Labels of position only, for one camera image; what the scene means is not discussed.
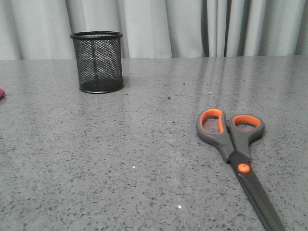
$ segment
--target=table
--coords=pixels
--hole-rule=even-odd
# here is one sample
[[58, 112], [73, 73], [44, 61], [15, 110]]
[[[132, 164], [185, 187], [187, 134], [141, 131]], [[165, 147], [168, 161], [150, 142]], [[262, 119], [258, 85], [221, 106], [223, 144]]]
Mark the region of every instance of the table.
[[262, 118], [252, 167], [308, 230], [308, 57], [123, 59], [124, 88], [78, 89], [75, 60], [0, 61], [0, 230], [261, 231], [207, 108]]

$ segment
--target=pink object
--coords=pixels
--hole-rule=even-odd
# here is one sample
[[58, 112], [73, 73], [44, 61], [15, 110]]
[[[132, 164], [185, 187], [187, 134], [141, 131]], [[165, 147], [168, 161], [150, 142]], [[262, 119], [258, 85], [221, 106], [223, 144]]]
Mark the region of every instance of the pink object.
[[0, 98], [1, 98], [3, 95], [5, 95], [5, 91], [4, 91], [2, 88], [0, 88]]

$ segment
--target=scissors blade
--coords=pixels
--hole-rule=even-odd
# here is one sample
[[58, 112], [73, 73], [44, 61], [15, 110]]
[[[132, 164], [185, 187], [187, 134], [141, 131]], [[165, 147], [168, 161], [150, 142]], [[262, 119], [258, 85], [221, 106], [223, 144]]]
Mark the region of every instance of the scissors blade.
[[230, 163], [264, 228], [267, 231], [285, 231], [275, 208], [254, 171], [250, 169], [248, 173], [239, 172], [238, 165], [242, 162], [238, 155], [232, 155]]

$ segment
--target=black mesh pen holder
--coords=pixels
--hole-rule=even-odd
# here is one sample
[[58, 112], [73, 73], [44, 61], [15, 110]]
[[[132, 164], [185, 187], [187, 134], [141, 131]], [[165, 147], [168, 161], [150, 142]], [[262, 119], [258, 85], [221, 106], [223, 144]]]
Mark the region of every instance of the black mesh pen holder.
[[121, 43], [113, 31], [73, 33], [79, 86], [86, 93], [108, 93], [123, 88]]

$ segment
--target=pen holder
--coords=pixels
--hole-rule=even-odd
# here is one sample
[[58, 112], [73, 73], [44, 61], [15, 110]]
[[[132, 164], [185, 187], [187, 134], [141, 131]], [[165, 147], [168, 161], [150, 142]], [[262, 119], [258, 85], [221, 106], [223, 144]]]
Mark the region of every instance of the pen holder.
[[73, 33], [80, 90], [108, 93], [123, 88], [121, 43], [113, 31]]

